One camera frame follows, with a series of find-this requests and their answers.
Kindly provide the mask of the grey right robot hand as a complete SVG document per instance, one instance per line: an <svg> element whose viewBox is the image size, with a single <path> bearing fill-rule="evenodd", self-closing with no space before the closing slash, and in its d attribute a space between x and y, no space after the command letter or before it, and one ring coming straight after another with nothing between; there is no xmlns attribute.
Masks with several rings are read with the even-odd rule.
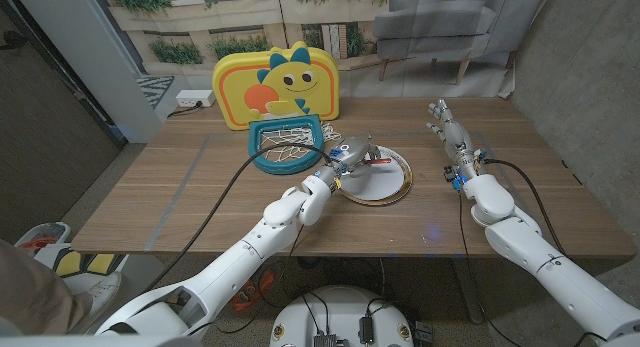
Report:
<svg viewBox="0 0 640 347"><path fill-rule="evenodd" d="M486 173L479 163L476 148L466 128L457 122L443 99L430 103L428 111L439 121L439 125L427 123L427 128L443 143L445 151L459 174L466 180Z"/></svg>

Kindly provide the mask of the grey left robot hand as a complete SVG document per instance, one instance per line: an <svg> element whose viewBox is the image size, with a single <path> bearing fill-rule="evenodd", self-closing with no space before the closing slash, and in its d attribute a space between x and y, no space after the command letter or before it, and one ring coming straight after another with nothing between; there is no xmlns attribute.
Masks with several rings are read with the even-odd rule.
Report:
<svg viewBox="0 0 640 347"><path fill-rule="evenodd" d="M381 158L379 148L356 137L341 140L328 153L330 162L322 165L314 176L331 187L342 177L360 178L370 169L371 162Z"/></svg>

